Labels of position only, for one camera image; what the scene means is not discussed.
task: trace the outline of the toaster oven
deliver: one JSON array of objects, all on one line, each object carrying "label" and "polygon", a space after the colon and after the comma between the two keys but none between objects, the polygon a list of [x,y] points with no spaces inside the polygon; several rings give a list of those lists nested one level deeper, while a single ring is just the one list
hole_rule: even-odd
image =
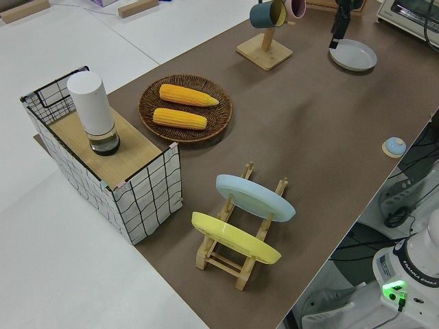
[{"label": "toaster oven", "polygon": [[[378,17],[425,40],[424,25],[431,0],[384,0]],[[439,47],[439,0],[431,5],[427,19],[427,39]]]}]

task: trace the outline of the mug holder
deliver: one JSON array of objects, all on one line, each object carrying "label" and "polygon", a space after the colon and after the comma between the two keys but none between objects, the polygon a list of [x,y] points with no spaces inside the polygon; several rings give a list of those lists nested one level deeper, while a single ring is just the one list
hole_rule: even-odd
[{"label": "mug holder", "polygon": [[269,27],[265,33],[241,43],[237,52],[266,71],[273,69],[293,54],[290,49],[273,40],[275,29]]}]

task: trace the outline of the mug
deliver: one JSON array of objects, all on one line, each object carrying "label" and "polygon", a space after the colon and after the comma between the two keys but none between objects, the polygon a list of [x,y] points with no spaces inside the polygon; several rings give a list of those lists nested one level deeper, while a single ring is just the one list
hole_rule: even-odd
[{"label": "mug", "polygon": [[250,10],[250,22],[257,29],[281,26],[287,17],[282,0],[262,2],[259,0]]},{"label": "mug", "polygon": [[287,19],[301,19],[305,15],[307,2],[305,0],[285,0]]}]

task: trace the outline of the woven basket tray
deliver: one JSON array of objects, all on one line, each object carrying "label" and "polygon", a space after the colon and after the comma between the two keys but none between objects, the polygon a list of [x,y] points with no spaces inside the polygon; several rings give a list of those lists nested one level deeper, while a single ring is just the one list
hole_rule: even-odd
[{"label": "woven basket tray", "polygon": [[[158,93],[162,84],[175,84],[192,88],[218,99],[219,104],[207,108],[188,106],[163,101]],[[152,122],[152,115],[156,108],[171,108],[202,115],[207,118],[207,127],[204,130],[190,130],[157,125]],[[228,125],[232,117],[232,101],[221,86],[205,77],[196,75],[171,75],[151,84],[143,92],[139,102],[139,116],[143,124],[154,134],[169,141],[179,143],[199,143],[219,135]]]}]

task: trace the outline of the corn cob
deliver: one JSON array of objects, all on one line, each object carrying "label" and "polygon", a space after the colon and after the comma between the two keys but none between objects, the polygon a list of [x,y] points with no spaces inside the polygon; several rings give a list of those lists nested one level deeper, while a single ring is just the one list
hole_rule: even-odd
[{"label": "corn cob", "polygon": [[176,86],[174,84],[162,84],[160,86],[160,98],[164,101],[171,101],[192,106],[214,106],[219,101],[210,95],[198,90]]},{"label": "corn cob", "polygon": [[207,126],[207,118],[201,115],[171,110],[170,108],[156,108],[152,122],[169,127],[203,130]]}]

